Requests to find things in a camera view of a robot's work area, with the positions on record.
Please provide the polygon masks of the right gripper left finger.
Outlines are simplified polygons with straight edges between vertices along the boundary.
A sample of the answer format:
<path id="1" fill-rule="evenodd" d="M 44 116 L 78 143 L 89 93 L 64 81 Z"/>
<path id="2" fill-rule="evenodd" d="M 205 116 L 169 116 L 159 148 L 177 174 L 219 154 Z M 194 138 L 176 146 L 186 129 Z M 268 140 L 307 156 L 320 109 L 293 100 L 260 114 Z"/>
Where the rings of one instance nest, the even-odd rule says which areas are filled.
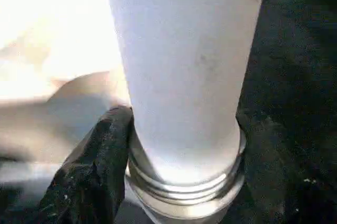
<path id="1" fill-rule="evenodd" d="M 108 110 L 55 173 L 32 223 L 113 223 L 125 197 L 133 111 Z"/>

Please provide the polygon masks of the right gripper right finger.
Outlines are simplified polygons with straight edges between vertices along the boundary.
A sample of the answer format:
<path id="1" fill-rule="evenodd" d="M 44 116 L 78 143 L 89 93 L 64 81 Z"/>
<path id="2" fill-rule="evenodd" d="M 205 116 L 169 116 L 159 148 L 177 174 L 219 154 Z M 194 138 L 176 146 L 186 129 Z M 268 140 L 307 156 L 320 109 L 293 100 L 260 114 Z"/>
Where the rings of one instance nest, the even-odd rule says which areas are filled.
<path id="1" fill-rule="evenodd" d="M 227 223 L 336 223 L 336 191 L 292 150 L 288 131 L 271 117 L 236 118 L 246 137 L 242 190 Z"/>

